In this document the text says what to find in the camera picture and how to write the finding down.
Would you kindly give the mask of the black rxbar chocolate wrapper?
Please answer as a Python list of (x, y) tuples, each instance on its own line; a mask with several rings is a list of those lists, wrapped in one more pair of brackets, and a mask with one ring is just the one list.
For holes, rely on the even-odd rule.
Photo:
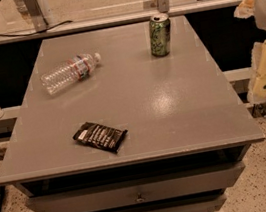
[(85, 122), (73, 135), (73, 139), (84, 146), (116, 154), (127, 133), (128, 130)]

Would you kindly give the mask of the clear plastic water bottle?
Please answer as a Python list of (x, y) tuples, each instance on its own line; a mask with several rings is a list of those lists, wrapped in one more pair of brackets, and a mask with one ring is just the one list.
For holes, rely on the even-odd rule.
[(88, 77), (101, 61), (99, 53), (77, 54), (77, 56), (66, 60), (40, 78), (42, 85), (50, 95), (56, 95), (75, 82)]

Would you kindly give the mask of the green drink can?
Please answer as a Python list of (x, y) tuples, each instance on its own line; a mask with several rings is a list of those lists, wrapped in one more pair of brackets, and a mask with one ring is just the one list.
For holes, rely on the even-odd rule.
[(166, 13), (154, 14), (149, 21), (150, 47), (153, 56), (167, 56), (170, 52), (171, 21)]

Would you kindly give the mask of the grey drawer cabinet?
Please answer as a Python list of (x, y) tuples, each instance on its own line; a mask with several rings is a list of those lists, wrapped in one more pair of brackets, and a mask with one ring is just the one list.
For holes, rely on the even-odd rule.
[[(264, 134), (185, 17), (171, 22), (171, 52), (150, 53), (146, 23), (42, 42), (0, 171), (29, 198), (243, 161)], [(40, 78), (77, 54), (101, 61), (49, 95)], [(118, 153), (84, 146), (85, 122), (128, 130)], [(222, 195), (227, 188), (96, 211)]]

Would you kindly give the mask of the upper grey drawer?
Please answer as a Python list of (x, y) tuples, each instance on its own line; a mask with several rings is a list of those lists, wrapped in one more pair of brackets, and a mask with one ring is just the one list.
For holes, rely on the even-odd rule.
[(245, 166), (220, 166), (124, 181), (105, 186), (29, 198), (34, 212), (96, 212), (232, 187)]

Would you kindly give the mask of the metal frame post left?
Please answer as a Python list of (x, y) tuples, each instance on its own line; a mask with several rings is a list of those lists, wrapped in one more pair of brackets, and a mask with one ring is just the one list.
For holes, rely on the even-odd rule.
[(28, 10), (31, 21), (35, 26), (36, 32), (44, 32), (48, 25), (41, 12), (41, 8), (39, 7), (39, 2), (37, 2), (37, 0), (23, 0), (23, 2), (26, 5), (26, 9)]

